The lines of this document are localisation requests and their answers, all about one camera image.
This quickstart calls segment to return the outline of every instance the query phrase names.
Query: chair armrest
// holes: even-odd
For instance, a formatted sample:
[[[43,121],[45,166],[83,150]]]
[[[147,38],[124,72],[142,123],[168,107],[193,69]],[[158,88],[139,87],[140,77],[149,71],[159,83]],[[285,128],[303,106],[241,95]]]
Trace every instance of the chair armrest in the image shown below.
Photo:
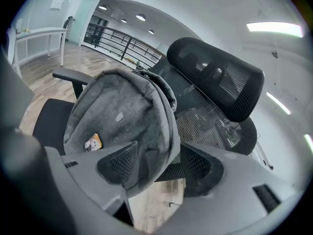
[[[76,98],[78,98],[82,93],[83,85],[87,85],[92,80],[92,76],[89,76],[80,71],[66,68],[56,68],[52,72],[52,76],[72,82]]]
[[[87,85],[92,80],[92,76],[67,68],[56,68],[52,76],[81,85]]]

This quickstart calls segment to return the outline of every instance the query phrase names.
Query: paper sign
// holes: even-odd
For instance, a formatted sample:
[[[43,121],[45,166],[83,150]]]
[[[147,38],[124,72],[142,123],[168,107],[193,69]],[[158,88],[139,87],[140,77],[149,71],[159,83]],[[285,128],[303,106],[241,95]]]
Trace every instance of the paper sign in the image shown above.
[[[52,0],[52,4],[50,9],[61,9],[61,6],[63,4],[64,0]]]

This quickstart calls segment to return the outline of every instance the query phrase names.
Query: wooden floor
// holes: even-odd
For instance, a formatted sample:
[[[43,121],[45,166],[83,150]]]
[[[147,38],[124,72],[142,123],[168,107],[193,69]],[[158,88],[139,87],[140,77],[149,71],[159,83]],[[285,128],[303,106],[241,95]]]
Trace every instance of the wooden floor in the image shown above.
[[[58,51],[51,53],[49,58],[42,56],[21,66],[23,81],[35,94],[20,125],[24,133],[32,134],[40,110],[49,98],[76,101],[72,84],[52,77],[52,71],[59,66]],[[112,67],[129,69],[92,49],[68,43],[65,46],[64,67],[91,76]],[[182,199],[183,180],[153,183],[143,193],[129,199],[135,228],[154,232],[182,204]]]

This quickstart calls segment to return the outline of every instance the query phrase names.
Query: black mesh chair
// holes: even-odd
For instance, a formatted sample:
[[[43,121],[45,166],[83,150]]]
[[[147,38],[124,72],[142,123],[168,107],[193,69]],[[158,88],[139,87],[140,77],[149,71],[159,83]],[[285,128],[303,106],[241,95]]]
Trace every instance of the black mesh chair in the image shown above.
[[[200,40],[182,38],[150,71],[162,76],[176,95],[181,141],[245,155],[252,152],[257,132],[249,115],[264,82],[260,69]],[[77,98],[82,85],[92,80],[89,75],[65,68],[56,69],[52,75],[72,82]],[[49,99],[33,132],[43,146],[54,147],[61,155],[65,155],[63,136],[73,105]],[[157,181],[183,177],[178,155]]]

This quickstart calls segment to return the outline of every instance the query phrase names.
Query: tag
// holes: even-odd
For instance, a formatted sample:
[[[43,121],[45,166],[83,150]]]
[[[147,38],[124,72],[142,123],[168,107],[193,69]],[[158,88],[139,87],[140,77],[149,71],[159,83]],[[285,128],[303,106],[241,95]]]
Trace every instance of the tag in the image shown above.
[[[85,143],[85,150],[96,151],[102,147],[102,143],[97,133],[93,134],[93,136]]]
[[[121,120],[123,119],[123,113],[122,112],[120,112],[118,115],[117,115],[117,117],[116,117],[116,122],[118,123],[118,122],[120,122]]]

